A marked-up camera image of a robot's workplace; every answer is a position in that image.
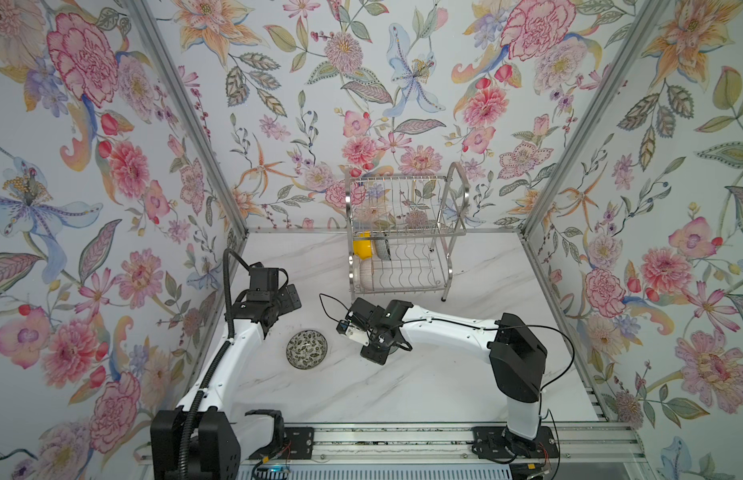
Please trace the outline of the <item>black white speckled bowl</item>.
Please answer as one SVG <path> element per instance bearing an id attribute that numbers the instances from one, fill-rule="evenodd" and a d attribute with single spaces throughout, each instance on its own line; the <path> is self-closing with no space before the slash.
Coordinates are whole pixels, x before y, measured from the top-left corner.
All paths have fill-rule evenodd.
<path id="1" fill-rule="evenodd" d="M 316 330 L 302 330 L 293 335 L 286 346 L 286 360 L 295 369 L 311 370 L 325 360 L 328 342 Z"/>

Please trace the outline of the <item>steel two-tier dish rack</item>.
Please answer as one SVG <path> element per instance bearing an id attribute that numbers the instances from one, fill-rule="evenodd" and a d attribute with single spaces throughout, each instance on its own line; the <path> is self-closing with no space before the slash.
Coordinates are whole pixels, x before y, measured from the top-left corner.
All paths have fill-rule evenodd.
<path id="1" fill-rule="evenodd" d="M 469 178 L 457 162 L 443 174 L 348 176 L 341 185 L 348 245 L 348 281 L 352 298 L 383 294 L 439 294 L 447 301 L 455 268 L 457 238 L 467 234 Z M 391 261 L 373 258 L 375 288 L 361 288 L 361 260 L 352 242 L 363 232 L 387 238 Z"/>

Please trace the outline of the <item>pink glass bowl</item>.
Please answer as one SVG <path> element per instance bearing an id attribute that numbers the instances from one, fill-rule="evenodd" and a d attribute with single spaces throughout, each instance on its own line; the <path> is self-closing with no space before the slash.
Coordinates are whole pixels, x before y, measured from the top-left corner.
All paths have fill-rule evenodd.
<path id="1" fill-rule="evenodd" d="M 375 266 L 372 259 L 361 260 L 357 278 L 362 289 L 371 291 L 375 288 Z"/>

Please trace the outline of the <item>dark blue patterned bowl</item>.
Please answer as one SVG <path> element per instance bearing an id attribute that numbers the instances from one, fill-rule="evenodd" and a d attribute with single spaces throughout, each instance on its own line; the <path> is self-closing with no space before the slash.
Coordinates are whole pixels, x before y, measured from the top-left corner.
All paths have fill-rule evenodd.
<path id="1" fill-rule="evenodd" d="M 375 239 L 375 255 L 383 261 L 391 261 L 391 244 L 385 238 Z"/>

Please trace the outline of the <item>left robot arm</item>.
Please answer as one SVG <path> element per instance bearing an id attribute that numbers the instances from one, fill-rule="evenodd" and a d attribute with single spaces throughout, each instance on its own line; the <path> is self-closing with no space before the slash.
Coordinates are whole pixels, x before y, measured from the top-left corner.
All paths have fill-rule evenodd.
<path id="1" fill-rule="evenodd" d="M 247 268 L 249 286 L 233 297 L 223 279 L 226 335 L 187 394 L 151 422 L 155 479 L 234 479 L 244 459 L 226 414 L 233 381 L 263 344 L 280 316 L 301 308 L 295 286 L 282 268 Z"/>

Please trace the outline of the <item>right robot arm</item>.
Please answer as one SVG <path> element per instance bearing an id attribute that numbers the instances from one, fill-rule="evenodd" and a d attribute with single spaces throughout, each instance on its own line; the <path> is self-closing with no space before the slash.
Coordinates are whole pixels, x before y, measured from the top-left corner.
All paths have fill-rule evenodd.
<path id="1" fill-rule="evenodd" d="M 391 351 L 411 352 L 419 344 L 467 352 L 491 366 L 495 384 L 507 398 L 509 418 L 503 436 L 517 445 L 537 443 L 547 348 L 519 316 L 467 319 L 393 300 L 387 307 L 357 298 L 336 331 L 361 345 L 362 358 L 385 365 Z"/>

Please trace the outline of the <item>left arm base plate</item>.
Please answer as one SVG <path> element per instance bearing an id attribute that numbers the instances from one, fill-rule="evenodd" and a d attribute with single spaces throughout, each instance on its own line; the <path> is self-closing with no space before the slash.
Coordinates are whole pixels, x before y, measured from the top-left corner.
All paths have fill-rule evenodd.
<path id="1" fill-rule="evenodd" d="M 313 427 L 283 427 L 275 430 L 270 459 L 311 460 L 315 429 Z"/>

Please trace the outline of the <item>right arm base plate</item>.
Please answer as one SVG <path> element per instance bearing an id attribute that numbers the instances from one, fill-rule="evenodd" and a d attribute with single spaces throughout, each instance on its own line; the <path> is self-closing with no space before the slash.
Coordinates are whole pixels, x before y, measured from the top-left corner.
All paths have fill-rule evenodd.
<path id="1" fill-rule="evenodd" d="M 537 436 L 529 440 L 511 433 L 507 426 L 477 426 L 471 429 L 471 451 L 479 459 L 509 463 L 515 460 L 559 459 L 561 452 L 555 432 L 539 427 Z"/>

